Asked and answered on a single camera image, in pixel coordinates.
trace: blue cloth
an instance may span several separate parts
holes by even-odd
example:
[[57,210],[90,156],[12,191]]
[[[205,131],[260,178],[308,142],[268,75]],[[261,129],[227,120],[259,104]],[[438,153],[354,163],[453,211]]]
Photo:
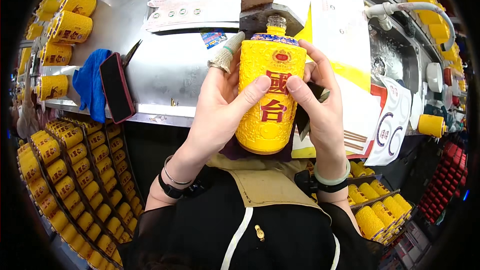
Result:
[[80,110],[88,107],[92,119],[100,123],[105,123],[105,95],[100,77],[100,65],[110,55],[111,51],[108,49],[93,51],[83,67],[75,70],[72,80],[75,91],[80,95]]

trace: silver bangle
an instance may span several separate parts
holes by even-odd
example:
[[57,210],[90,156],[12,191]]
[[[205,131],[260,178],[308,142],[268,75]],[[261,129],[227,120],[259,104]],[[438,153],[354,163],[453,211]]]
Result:
[[175,179],[173,179],[170,174],[167,172],[167,163],[172,159],[173,157],[173,154],[170,155],[169,157],[167,157],[165,159],[165,163],[163,163],[163,169],[165,170],[165,174],[166,174],[166,177],[168,177],[169,180],[171,180],[172,182],[176,183],[177,185],[181,185],[181,186],[184,186],[184,185],[188,185],[189,183],[191,183],[192,181],[189,180],[188,182],[186,183],[183,183],[183,182],[179,182],[179,181],[176,181]]

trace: gold pin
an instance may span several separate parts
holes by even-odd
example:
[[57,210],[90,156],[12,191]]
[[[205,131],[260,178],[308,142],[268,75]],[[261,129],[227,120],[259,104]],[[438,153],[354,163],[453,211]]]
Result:
[[255,230],[257,231],[257,237],[260,239],[261,242],[265,241],[265,233],[260,228],[260,225],[255,225]]

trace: scissors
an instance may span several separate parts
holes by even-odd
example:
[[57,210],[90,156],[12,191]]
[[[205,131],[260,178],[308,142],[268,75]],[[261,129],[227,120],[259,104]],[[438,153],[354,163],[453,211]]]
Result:
[[142,39],[138,40],[138,42],[136,42],[136,44],[130,49],[130,51],[128,51],[126,55],[121,56],[121,59],[122,59],[121,65],[123,69],[125,69],[125,67],[128,66],[128,64],[130,63],[130,60],[134,56],[135,51],[137,51],[140,44],[142,44],[142,41],[143,41]]

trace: bottle cap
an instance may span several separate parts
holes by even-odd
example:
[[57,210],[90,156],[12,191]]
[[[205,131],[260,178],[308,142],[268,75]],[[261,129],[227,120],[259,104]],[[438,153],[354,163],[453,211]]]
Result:
[[267,26],[273,26],[273,27],[280,27],[283,29],[287,29],[287,19],[284,17],[281,17],[279,15],[271,15],[268,17],[268,23]]

